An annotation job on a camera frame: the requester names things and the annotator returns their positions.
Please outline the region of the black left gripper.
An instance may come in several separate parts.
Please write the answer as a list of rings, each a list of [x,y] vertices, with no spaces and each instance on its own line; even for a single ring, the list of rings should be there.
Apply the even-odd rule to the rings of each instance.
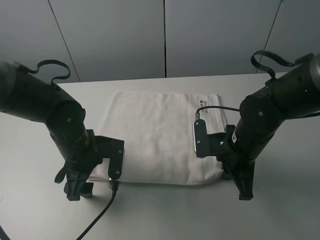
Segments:
[[[93,197],[93,182],[87,182],[94,168],[103,161],[99,145],[104,137],[86,129],[77,141],[67,141],[62,134],[52,129],[50,137],[64,158],[64,165],[55,179],[66,177],[65,193],[69,201],[80,197]]]

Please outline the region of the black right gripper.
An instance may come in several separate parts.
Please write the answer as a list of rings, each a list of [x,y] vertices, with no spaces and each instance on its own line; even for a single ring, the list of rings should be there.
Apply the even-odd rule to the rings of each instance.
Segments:
[[[255,161],[265,148],[265,128],[251,124],[225,127],[226,145],[230,153],[217,157],[222,162],[222,180],[234,181],[239,200],[251,200]]]

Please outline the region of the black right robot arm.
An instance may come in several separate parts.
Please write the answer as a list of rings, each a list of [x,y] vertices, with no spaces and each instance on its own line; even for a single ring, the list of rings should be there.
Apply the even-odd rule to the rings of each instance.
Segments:
[[[256,55],[270,58],[292,70],[276,77],[275,71],[258,63]],[[221,141],[224,153],[217,157],[222,162],[224,176],[235,183],[239,199],[253,198],[256,158],[286,120],[318,116],[320,113],[320,55],[308,53],[294,61],[258,50],[251,63],[270,75],[265,86],[248,95],[239,106],[237,125],[227,125]]]

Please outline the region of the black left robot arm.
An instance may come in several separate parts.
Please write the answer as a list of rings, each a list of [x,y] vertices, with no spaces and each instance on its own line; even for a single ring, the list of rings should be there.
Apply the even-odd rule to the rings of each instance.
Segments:
[[[55,83],[32,76],[22,65],[0,63],[0,111],[29,121],[43,123],[64,158],[54,181],[66,180],[64,192],[69,201],[93,196],[88,178],[102,162],[95,147],[95,135],[86,129],[86,111]]]

